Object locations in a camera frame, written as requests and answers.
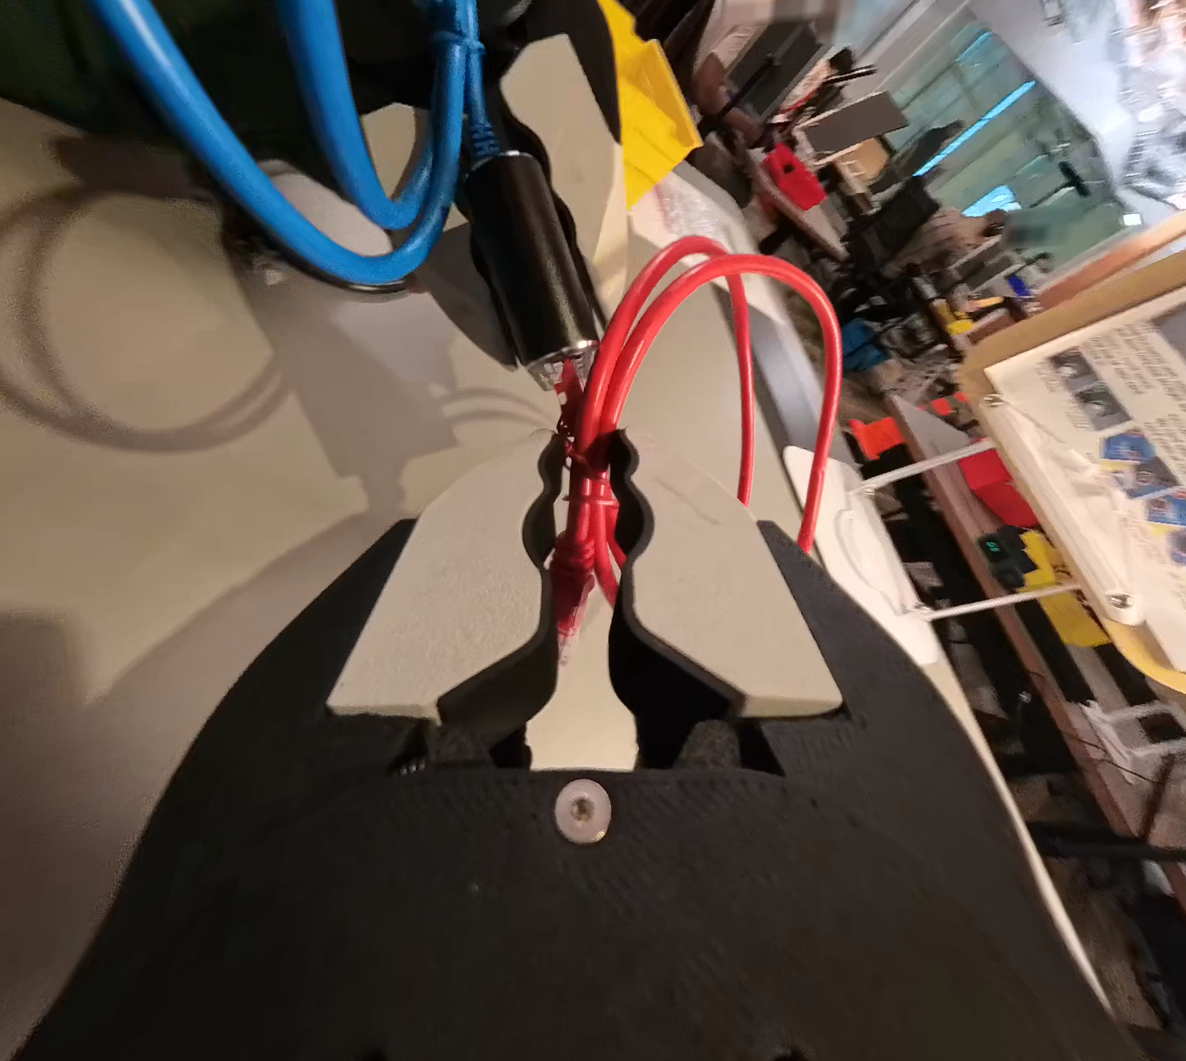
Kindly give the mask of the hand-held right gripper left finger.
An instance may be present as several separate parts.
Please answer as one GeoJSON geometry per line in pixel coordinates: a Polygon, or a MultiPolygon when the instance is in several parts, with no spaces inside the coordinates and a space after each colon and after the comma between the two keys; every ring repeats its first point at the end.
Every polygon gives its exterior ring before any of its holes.
{"type": "Polygon", "coordinates": [[[414,524],[328,696],[337,715],[531,723],[556,692],[549,558],[566,449],[532,432],[414,524]]]}

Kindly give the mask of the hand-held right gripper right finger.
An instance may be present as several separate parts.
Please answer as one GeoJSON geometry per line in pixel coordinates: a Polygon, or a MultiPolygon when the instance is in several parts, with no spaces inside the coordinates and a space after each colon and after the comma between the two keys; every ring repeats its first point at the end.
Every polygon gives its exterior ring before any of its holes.
{"type": "Polygon", "coordinates": [[[632,717],[814,717],[843,708],[749,509],[643,428],[616,436],[622,553],[610,680],[632,717]]]}

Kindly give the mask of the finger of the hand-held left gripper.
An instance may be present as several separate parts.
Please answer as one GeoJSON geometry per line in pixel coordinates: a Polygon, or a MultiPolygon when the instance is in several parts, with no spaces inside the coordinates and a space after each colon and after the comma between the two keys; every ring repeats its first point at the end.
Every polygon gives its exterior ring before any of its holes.
{"type": "MultiPolygon", "coordinates": [[[[379,183],[397,198],[405,190],[414,164],[431,139],[429,116],[408,104],[385,104],[362,117],[362,128],[379,183]]],[[[510,336],[492,290],[475,264],[471,225],[460,210],[450,207],[431,255],[402,286],[431,296],[475,350],[502,370],[515,370],[510,336]]]]}
{"type": "Polygon", "coordinates": [[[581,283],[602,335],[631,283],[631,223],[621,143],[568,36],[529,43],[499,81],[506,136],[544,164],[570,220],[581,283]]]}

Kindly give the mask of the black network switch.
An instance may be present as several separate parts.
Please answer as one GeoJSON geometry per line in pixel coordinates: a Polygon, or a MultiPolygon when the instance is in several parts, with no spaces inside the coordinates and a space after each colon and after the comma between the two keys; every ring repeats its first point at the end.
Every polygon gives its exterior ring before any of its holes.
{"type": "Polygon", "coordinates": [[[566,370],[586,371],[600,344],[597,311],[544,164],[517,149],[478,162],[463,213],[515,365],[544,392],[566,370]]]}

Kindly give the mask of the printed paper sheet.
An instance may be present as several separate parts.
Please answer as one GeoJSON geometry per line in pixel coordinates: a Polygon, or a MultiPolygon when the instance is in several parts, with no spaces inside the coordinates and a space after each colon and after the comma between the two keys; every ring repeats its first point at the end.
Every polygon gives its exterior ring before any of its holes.
{"type": "Polygon", "coordinates": [[[686,174],[669,172],[648,190],[636,204],[638,217],[643,207],[651,217],[651,231],[662,235],[661,241],[704,238],[727,253],[754,249],[745,215],[734,200],[714,183],[703,179],[698,172],[692,174],[689,167],[686,167],[686,174]]]}

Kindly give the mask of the white base sign stand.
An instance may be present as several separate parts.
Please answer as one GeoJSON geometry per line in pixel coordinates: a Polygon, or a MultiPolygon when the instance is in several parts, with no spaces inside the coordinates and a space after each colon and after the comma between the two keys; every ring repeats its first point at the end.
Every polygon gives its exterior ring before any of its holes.
{"type": "MultiPolygon", "coordinates": [[[[957,449],[920,462],[910,471],[876,478],[860,477],[860,471],[844,462],[828,462],[814,552],[835,583],[849,599],[855,599],[922,670],[931,676],[936,676],[941,667],[948,667],[936,630],[936,621],[947,619],[947,610],[928,610],[923,605],[920,589],[907,574],[907,558],[889,538],[886,524],[881,520],[881,513],[875,503],[875,493],[889,491],[896,484],[920,486],[923,477],[957,484],[970,493],[953,463],[986,449],[995,449],[995,443],[986,439],[963,439],[957,449]]],[[[1036,593],[1004,591],[977,544],[978,537],[995,534],[996,529],[998,527],[991,513],[986,513],[986,519],[975,519],[970,534],[972,552],[970,555],[957,553],[961,565],[986,571],[990,591],[995,593],[995,604],[970,604],[970,616],[986,610],[1012,613],[1017,605],[1036,605],[1042,599],[1058,593],[1077,596],[1072,583],[1058,583],[1036,593]]]]}

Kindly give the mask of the red plastic box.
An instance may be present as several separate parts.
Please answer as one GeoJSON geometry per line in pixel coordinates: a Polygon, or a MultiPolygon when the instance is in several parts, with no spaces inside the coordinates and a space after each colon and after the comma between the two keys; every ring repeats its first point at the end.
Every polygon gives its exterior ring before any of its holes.
{"type": "Polygon", "coordinates": [[[1038,517],[1017,488],[1017,481],[998,452],[986,449],[957,463],[966,488],[991,513],[996,527],[1012,527],[1019,532],[1038,529],[1038,517]]]}
{"type": "Polygon", "coordinates": [[[785,143],[773,146],[763,158],[763,172],[769,179],[778,200],[795,210],[814,210],[828,200],[828,192],[818,174],[795,156],[785,143]]]}

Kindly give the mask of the orange floor marker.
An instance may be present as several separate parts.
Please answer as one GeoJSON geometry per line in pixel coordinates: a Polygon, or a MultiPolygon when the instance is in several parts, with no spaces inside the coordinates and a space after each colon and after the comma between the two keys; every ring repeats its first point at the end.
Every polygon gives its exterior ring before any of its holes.
{"type": "Polygon", "coordinates": [[[848,433],[852,436],[862,462],[879,462],[892,449],[907,443],[894,416],[881,416],[876,422],[852,418],[848,433]]]}

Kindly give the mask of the blue storage crate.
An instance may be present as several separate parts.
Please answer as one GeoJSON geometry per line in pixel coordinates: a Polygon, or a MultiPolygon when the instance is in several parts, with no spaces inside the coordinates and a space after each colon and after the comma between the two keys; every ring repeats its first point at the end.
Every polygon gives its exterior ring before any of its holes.
{"type": "Polygon", "coordinates": [[[881,347],[881,335],[867,319],[849,319],[840,327],[843,371],[869,373],[886,365],[892,354],[881,347]]]}

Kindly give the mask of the yellow and black device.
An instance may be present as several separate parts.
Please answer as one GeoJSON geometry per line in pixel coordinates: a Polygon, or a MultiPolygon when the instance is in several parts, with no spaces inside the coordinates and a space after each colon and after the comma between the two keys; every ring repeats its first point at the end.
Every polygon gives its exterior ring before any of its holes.
{"type": "MultiPolygon", "coordinates": [[[[1048,591],[1072,579],[1058,548],[1043,532],[1002,527],[978,537],[977,544],[991,575],[1008,593],[1048,591]]],[[[1058,593],[1042,599],[1038,605],[1064,645],[1083,650],[1109,645],[1103,627],[1078,596],[1058,593]]]]}

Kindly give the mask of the wooden instruction board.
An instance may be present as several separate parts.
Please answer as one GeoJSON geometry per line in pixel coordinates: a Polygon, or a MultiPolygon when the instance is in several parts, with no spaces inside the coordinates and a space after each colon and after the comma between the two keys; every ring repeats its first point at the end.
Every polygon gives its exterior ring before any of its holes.
{"type": "Polygon", "coordinates": [[[1184,255],[990,336],[961,390],[1119,654],[1184,696],[1184,255]]]}

